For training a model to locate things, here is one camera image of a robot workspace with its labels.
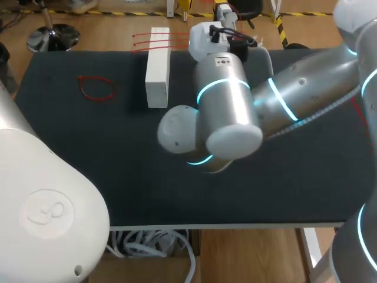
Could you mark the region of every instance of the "black cable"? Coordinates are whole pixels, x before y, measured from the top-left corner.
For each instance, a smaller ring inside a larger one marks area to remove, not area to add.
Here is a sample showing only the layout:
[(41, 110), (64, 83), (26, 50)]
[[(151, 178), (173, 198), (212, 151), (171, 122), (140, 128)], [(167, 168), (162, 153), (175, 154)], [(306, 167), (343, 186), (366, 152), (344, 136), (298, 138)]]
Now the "black cable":
[(236, 31), (231, 28), (218, 28), (218, 27), (215, 27), (214, 25), (210, 26), (210, 36), (212, 36), (212, 39), (211, 39), (212, 42), (218, 42), (220, 34), (227, 34), (227, 35), (231, 35), (232, 37), (237, 37), (237, 38), (246, 40), (249, 46), (254, 46), (255, 44), (254, 38), (246, 34), (243, 34), (239, 31)]
[(3, 20), (2, 20), (2, 23), (0, 25), (0, 32), (4, 31), (5, 29), (7, 28), (11, 28), (11, 27), (14, 27), (15, 25), (19, 24), (25, 17), (27, 16), (27, 14), (25, 13), (22, 13), (22, 12), (18, 12), (15, 17), (7, 22), (6, 24), (4, 24)]

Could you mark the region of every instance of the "chair base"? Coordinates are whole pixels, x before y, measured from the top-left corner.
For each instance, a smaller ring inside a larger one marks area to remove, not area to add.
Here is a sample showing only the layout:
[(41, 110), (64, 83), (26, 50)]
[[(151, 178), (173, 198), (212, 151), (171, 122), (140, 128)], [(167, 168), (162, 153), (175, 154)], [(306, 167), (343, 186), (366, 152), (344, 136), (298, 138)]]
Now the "chair base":
[(38, 28), (27, 40), (33, 52), (68, 51), (80, 40), (80, 33), (71, 25), (55, 24), (53, 30)]

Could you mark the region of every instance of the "red wire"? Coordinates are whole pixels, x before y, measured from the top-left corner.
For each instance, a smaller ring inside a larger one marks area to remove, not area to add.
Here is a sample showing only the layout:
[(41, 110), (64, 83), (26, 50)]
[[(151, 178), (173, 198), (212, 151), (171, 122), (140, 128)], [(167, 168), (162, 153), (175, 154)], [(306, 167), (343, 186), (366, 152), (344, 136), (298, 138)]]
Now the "red wire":
[(173, 34), (173, 35), (188, 35), (188, 32), (148, 32), (145, 34), (133, 34), (132, 37), (136, 37), (138, 35), (149, 35), (149, 34)]
[(364, 135), (368, 139), (369, 145), (371, 146), (371, 151), (373, 152), (373, 145), (371, 143), (371, 135), (369, 134), (369, 130), (368, 130), (368, 122), (366, 121), (366, 118), (363, 114), (363, 111), (361, 110), (361, 107), (360, 107), (358, 101), (356, 100), (356, 98), (353, 97), (351, 99), (351, 101), (352, 101), (353, 109), (354, 109), (355, 113), (359, 116), (359, 118), (362, 120), (362, 122), (364, 124)]
[[(80, 80), (80, 89), (81, 89), (81, 92), (83, 93), (83, 95), (87, 99), (90, 99), (90, 100), (93, 100), (93, 101), (106, 101), (106, 100), (111, 99), (114, 96), (114, 93), (115, 93), (114, 84), (109, 79), (107, 79), (107, 78), (96, 77), (96, 76), (84, 76), (84, 75), (79, 75), (77, 78)], [(105, 96), (105, 97), (91, 97), (88, 94), (86, 94), (85, 91), (82, 89), (82, 81), (83, 80), (101, 80), (101, 81), (105, 81), (106, 83), (109, 83), (112, 86), (113, 91), (112, 91), (112, 93), (109, 96)]]
[(152, 48), (142, 48), (142, 49), (137, 49), (137, 50), (131, 50), (130, 53), (153, 50), (153, 49), (160, 49), (160, 48), (168, 48), (168, 47), (170, 47), (170, 48), (187, 48), (189, 46), (188, 45), (169, 45), (169, 46), (159, 46), (159, 47), (152, 47)]
[(178, 38), (176, 40), (152, 40), (152, 41), (140, 41), (140, 42), (136, 42), (134, 43), (134, 46), (136, 46), (137, 44), (142, 44), (142, 43), (150, 43), (150, 42), (163, 42), (163, 41), (187, 41), (189, 40), (188, 38)]

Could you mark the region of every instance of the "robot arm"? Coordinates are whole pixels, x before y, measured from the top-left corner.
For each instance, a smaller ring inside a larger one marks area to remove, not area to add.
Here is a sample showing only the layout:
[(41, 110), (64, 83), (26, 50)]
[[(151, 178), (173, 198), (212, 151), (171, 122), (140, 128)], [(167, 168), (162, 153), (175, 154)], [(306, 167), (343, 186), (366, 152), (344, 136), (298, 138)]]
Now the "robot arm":
[[(357, 56), (342, 44), (293, 64), (251, 90), (240, 60), (226, 52), (229, 39), (212, 40), (211, 25), (222, 24), (206, 22), (191, 29), (190, 53), (199, 61), (194, 70), (197, 110), (175, 107), (158, 129), (164, 148), (185, 155), (188, 164), (205, 172), (219, 172), (252, 154), (263, 138), (296, 127), (359, 85)], [(190, 147), (184, 147), (183, 140), (191, 141)]]
[(55, 155), (0, 87), (0, 282), (81, 282), (110, 221), (95, 186)]
[[(218, 172), (233, 159), (257, 150), (262, 143), (258, 129), (269, 137), (361, 89), (376, 151), (377, 2), (340, 0), (334, 18), (344, 44), (305, 58), (252, 90), (233, 54), (214, 52), (200, 59), (194, 71), (198, 109), (168, 111), (158, 128), (161, 145), (184, 154), (190, 165)], [(188, 116), (182, 115), (185, 111), (191, 112), (187, 129), (193, 130), (176, 131), (188, 122)], [(189, 147), (166, 146), (169, 140), (186, 137), (191, 140)], [(376, 219), (377, 189), (336, 233), (329, 249), (337, 282), (377, 282)]]

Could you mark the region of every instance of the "robot logo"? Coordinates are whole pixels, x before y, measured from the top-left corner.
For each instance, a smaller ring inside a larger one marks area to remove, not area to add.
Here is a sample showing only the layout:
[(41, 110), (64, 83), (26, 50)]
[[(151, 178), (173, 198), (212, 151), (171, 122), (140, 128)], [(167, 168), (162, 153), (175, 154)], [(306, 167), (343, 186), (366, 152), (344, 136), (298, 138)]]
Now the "robot logo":
[(20, 211), (20, 223), (41, 239), (63, 236), (74, 220), (72, 202), (56, 190), (39, 190), (28, 196)]

